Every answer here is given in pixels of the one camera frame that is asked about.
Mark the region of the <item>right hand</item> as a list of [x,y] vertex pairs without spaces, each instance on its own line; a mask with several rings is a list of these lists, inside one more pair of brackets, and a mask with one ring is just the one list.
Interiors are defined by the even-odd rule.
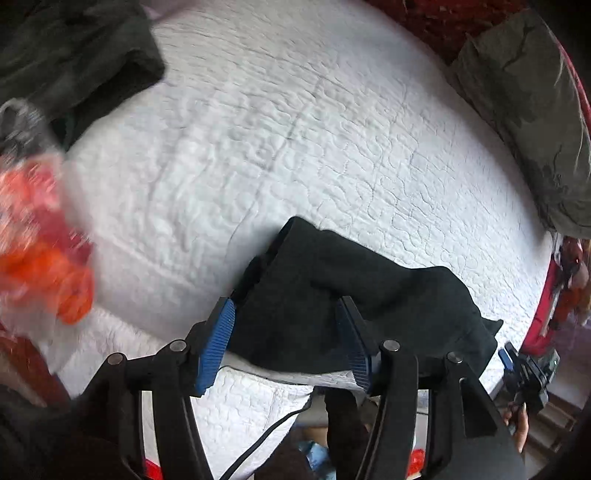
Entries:
[[510,404],[503,413],[503,420],[507,427],[514,428],[512,438],[518,453],[522,454],[529,434],[527,404]]

